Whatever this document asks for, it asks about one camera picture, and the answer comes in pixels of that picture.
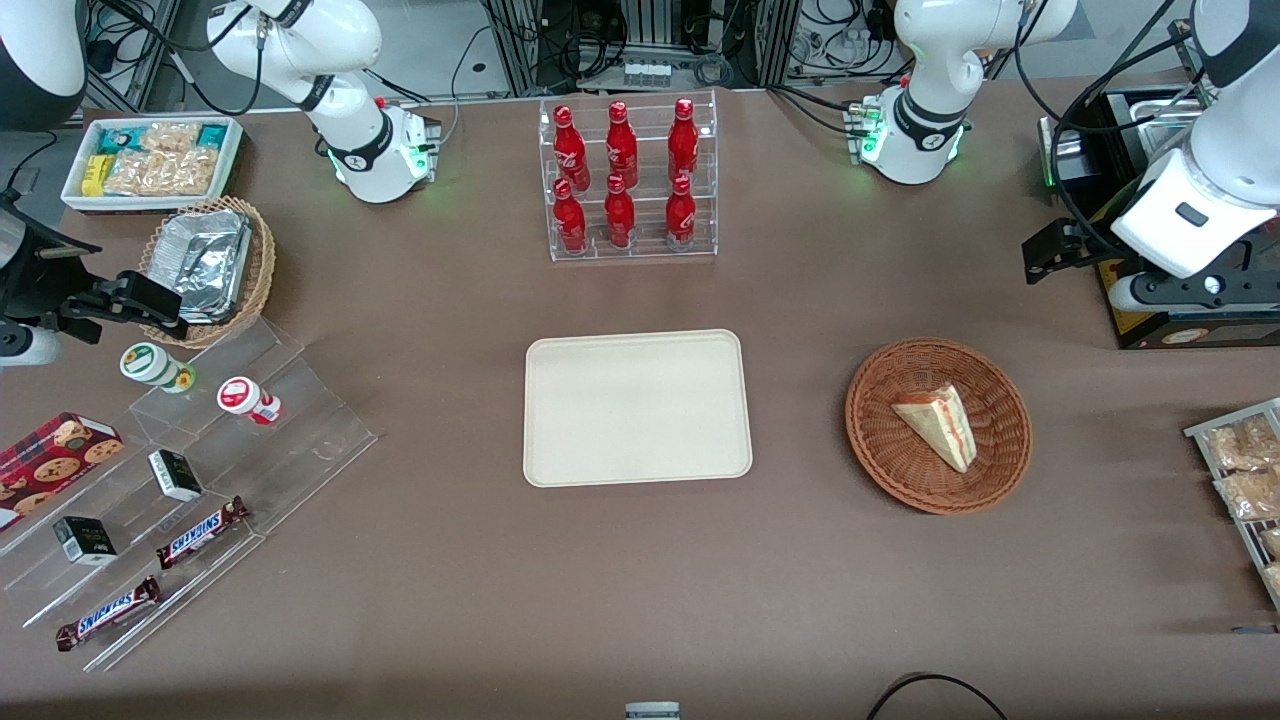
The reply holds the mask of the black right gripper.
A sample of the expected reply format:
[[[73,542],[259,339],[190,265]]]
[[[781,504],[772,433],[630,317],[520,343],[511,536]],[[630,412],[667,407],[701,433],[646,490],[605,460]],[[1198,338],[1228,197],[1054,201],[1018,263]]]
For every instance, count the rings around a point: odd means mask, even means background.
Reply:
[[[138,272],[114,279],[90,275],[70,293],[70,259],[102,249],[63,234],[17,208],[18,192],[1,193],[3,322],[36,322],[61,306],[61,332],[87,345],[102,333],[99,322],[151,327],[183,341],[189,323],[182,296]]]

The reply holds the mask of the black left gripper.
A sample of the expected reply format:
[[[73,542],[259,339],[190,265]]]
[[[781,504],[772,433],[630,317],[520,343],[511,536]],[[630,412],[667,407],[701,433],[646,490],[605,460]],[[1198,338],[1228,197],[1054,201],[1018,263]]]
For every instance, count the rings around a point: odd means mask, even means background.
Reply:
[[[1071,268],[1111,266],[1129,263],[1132,249],[1110,225],[1092,225],[1092,236],[1066,218],[1055,219],[1021,243],[1027,284],[1038,284],[1048,275]]]

